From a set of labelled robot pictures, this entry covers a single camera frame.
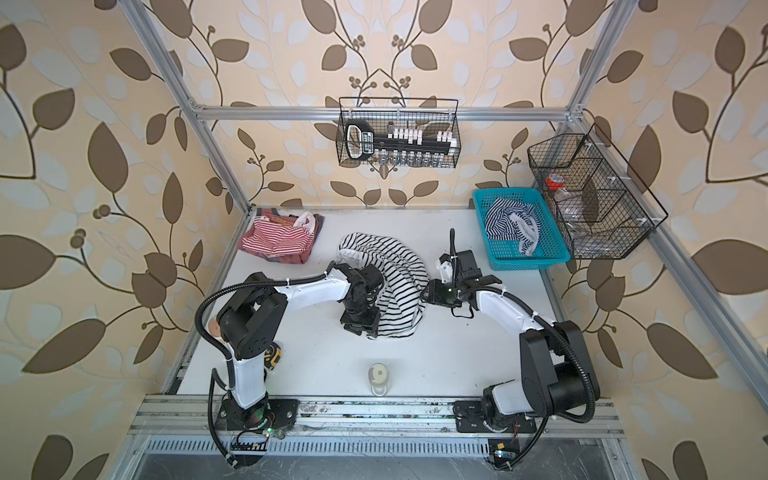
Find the black white striped tank top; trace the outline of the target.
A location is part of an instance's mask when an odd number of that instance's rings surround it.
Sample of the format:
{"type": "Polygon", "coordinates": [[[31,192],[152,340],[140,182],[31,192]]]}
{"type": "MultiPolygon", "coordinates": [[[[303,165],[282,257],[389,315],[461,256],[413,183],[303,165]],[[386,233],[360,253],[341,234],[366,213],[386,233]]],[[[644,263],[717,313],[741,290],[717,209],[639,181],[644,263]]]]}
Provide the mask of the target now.
{"type": "Polygon", "coordinates": [[[383,277],[383,287],[375,306],[381,317],[373,331],[357,327],[347,330],[374,338],[407,338],[423,319],[425,301],[421,298],[429,282],[425,263],[398,239],[355,232],[343,237],[337,259],[353,268],[375,266],[383,277]]]}

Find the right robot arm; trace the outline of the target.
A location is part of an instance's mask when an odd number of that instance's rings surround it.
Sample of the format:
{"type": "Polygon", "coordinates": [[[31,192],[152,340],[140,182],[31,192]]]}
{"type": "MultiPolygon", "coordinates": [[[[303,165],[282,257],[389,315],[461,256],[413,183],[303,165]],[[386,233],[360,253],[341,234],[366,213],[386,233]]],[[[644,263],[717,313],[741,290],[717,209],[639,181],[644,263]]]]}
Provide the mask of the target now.
{"type": "Polygon", "coordinates": [[[481,418],[492,431],[509,429],[522,415],[552,416],[586,424],[595,415],[600,387],[583,333],[572,321],[551,321],[494,275],[484,275],[474,253],[459,251],[449,231],[449,251],[439,259],[439,280],[431,280],[422,299],[452,311],[466,306],[497,321],[518,340],[519,376],[483,390],[481,418]]]}

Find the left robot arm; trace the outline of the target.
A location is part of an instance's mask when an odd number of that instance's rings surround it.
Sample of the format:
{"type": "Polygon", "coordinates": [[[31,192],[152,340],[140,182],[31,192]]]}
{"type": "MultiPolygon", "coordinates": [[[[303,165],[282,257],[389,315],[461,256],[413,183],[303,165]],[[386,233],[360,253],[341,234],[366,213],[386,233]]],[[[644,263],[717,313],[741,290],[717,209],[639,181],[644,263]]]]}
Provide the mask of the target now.
{"type": "Polygon", "coordinates": [[[205,298],[195,312],[194,326],[224,357],[227,382],[223,384],[216,372],[212,380],[227,391],[241,422],[255,426],[269,417],[264,358],[285,314],[337,302],[344,306],[340,323],[345,330],[374,334],[381,320],[376,301],[383,286],[383,274],[373,265],[354,268],[332,262],[310,277],[277,280],[256,272],[205,298]]]}

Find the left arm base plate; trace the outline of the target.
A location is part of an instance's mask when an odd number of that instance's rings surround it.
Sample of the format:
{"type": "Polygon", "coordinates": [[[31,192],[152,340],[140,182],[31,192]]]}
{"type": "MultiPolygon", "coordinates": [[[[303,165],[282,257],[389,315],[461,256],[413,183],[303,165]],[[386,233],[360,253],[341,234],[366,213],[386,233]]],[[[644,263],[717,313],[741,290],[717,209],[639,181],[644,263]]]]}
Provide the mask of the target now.
{"type": "Polygon", "coordinates": [[[266,432],[268,429],[290,429],[298,416],[299,401],[265,397],[251,407],[243,408],[226,397],[214,416],[215,427],[225,431],[266,432]]]}

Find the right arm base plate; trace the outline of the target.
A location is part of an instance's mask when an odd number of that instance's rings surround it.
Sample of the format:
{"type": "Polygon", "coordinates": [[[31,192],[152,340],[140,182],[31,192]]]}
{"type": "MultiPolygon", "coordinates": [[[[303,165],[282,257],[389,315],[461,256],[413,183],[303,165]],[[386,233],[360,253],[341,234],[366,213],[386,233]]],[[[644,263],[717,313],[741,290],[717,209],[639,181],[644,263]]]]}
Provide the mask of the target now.
{"type": "Polygon", "coordinates": [[[537,430],[535,420],[521,413],[488,420],[479,400],[455,401],[452,412],[459,433],[532,434],[537,430]]]}

